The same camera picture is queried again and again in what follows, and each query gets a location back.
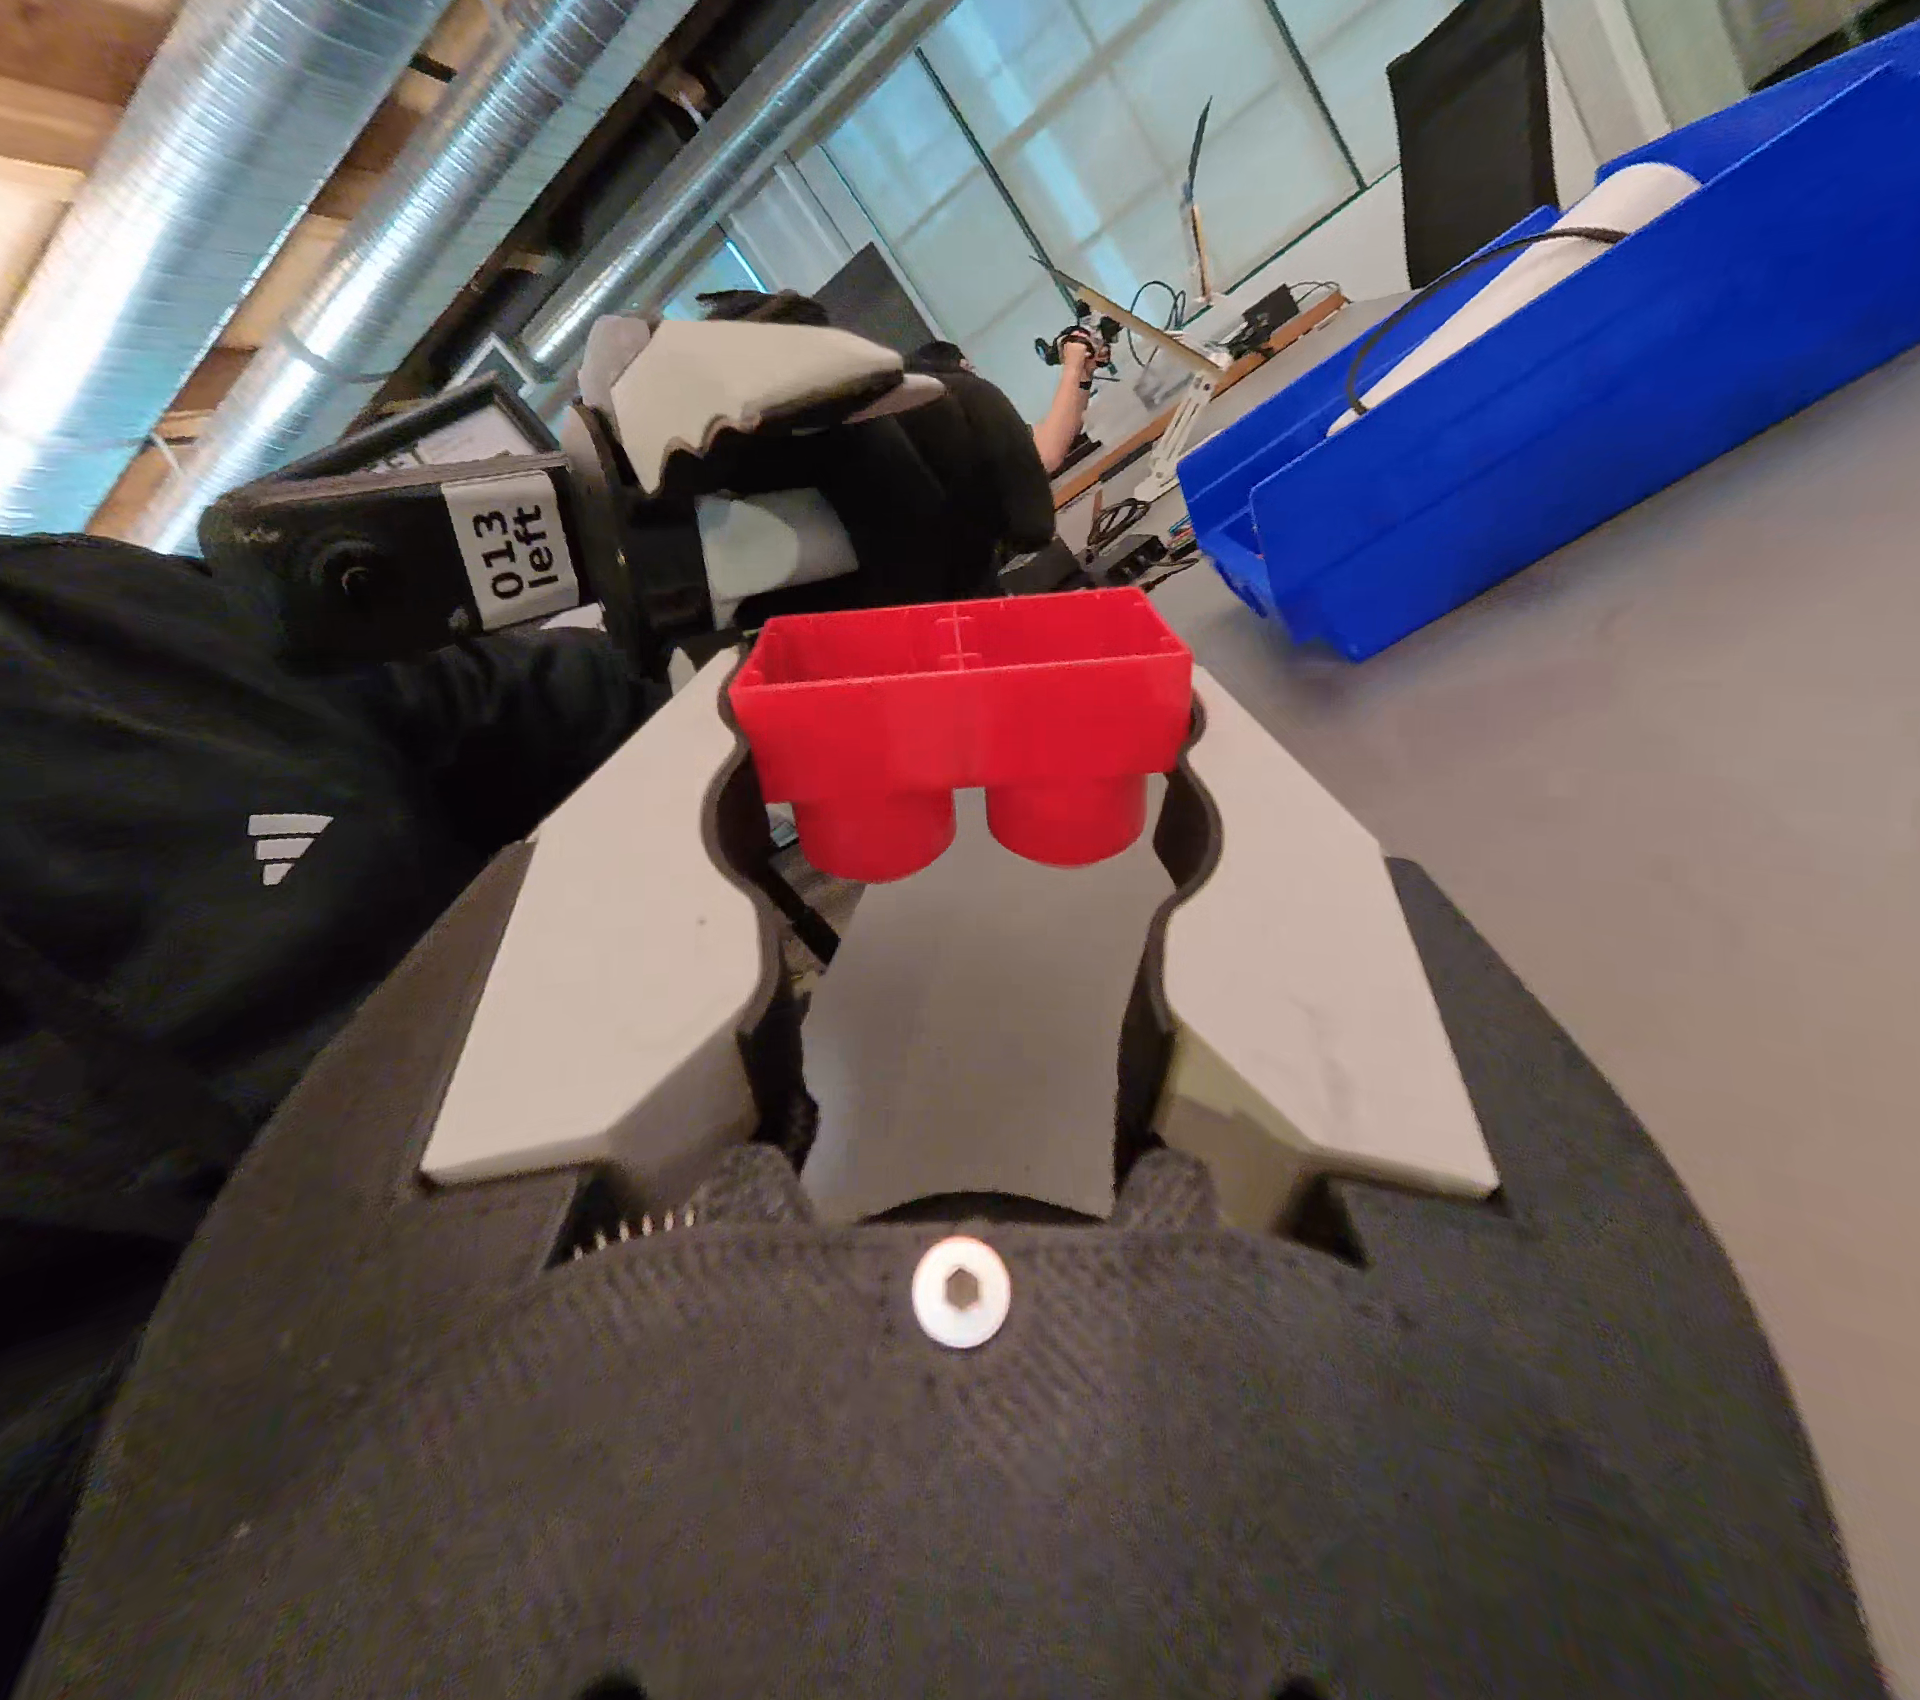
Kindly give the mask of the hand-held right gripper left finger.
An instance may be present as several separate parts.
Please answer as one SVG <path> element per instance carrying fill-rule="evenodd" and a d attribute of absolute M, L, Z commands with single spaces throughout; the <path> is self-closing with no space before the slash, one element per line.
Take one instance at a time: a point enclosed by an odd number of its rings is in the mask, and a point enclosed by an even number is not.
<path fill-rule="evenodd" d="M 802 1021 L 772 831 L 715 656 L 540 824 L 421 1160 L 439 1189 L 600 1168 L 690 1193 L 802 1153 Z"/>

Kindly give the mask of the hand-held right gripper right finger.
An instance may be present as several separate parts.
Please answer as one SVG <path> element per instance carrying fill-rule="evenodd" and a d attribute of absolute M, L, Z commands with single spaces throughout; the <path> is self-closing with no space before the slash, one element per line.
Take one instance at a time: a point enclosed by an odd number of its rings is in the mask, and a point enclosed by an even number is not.
<path fill-rule="evenodd" d="M 1353 1181 L 1478 1205 L 1500 1170 L 1379 839 L 1202 667 L 1116 1048 L 1114 1174 L 1198 1160 L 1278 1235 Z"/>

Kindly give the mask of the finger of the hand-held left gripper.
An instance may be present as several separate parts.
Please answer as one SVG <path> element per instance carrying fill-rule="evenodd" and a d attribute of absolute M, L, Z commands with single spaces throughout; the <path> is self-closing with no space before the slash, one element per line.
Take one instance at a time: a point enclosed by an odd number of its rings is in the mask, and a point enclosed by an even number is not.
<path fill-rule="evenodd" d="M 731 442 L 893 421 L 946 395 L 897 349 L 841 326 L 778 320 L 600 319 L 578 372 L 578 409 L 648 499 L 694 480 Z"/>
<path fill-rule="evenodd" d="M 859 574 L 852 537 L 817 489 L 698 496 L 696 533 L 715 605 Z"/>

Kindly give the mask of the red toy block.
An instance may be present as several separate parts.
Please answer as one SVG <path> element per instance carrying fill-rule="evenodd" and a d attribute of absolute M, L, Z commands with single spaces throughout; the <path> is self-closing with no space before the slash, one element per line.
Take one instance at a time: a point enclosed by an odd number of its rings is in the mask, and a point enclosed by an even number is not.
<path fill-rule="evenodd" d="M 1189 747 L 1193 656 L 1137 588 L 791 614 L 728 703 L 821 872 L 924 872 L 963 793 L 1006 853 L 1082 871 L 1141 839 L 1149 780 Z"/>

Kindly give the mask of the blue plastic bin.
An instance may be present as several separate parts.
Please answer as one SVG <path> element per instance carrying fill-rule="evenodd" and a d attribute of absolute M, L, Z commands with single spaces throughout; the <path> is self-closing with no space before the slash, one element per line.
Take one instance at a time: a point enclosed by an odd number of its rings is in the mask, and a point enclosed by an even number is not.
<path fill-rule="evenodd" d="M 1696 194 L 1329 438 L 1361 340 L 1179 465 L 1198 550 L 1361 663 L 1919 339 L 1919 29 L 1634 148 Z"/>

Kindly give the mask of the person's left hand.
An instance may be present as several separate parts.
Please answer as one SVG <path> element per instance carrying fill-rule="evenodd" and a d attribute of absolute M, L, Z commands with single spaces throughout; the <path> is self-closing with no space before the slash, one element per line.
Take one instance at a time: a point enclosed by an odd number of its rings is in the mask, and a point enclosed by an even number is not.
<path fill-rule="evenodd" d="M 609 632 L 498 632 L 316 685 L 399 764 L 455 849 L 483 858 L 547 821 L 669 701 Z"/>

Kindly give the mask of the white bottle with black cap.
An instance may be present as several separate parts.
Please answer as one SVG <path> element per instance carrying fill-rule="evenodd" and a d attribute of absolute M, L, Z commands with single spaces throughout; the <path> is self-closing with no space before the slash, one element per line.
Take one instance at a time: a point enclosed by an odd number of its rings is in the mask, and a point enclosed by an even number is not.
<path fill-rule="evenodd" d="M 1701 187 L 1692 174 L 1669 163 L 1631 165 L 1599 180 L 1553 224 L 1535 232 L 1508 232 L 1444 272 L 1357 345 L 1346 372 L 1346 406 L 1329 424 L 1326 438 L 1334 441 L 1353 431 L 1383 403 L 1490 336 L 1553 289 L 1690 201 Z M 1381 351 L 1400 345 L 1399 336 L 1404 329 L 1436 298 L 1461 285 L 1468 286 L 1467 301 L 1428 336 L 1409 345 L 1396 360 L 1379 368 Z"/>

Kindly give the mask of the black office chair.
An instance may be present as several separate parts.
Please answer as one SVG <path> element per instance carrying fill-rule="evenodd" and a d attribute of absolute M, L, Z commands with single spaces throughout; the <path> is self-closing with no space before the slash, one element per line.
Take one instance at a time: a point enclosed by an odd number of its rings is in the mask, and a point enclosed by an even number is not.
<path fill-rule="evenodd" d="M 1386 79 L 1419 292 L 1560 205 L 1543 0 L 1463 0 Z"/>

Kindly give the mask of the silver ceiling duct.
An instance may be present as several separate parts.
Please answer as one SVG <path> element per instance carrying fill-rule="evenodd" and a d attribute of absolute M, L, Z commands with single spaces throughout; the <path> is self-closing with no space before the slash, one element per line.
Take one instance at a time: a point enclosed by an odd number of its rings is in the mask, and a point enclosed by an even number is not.
<path fill-rule="evenodd" d="M 508 0 L 172 472 L 116 534 L 184 550 L 228 489 L 335 441 L 701 0 Z"/>
<path fill-rule="evenodd" d="M 582 254 L 516 345 L 556 382 L 596 320 L 658 298 L 696 248 L 814 130 L 857 79 L 908 44 L 929 0 L 814 0 L 690 142 Z"/>
<path fill-rule="evenodd" d="M 4 323 L 4 534 L 109 496 L 452 0 L 184 0 Z"/>

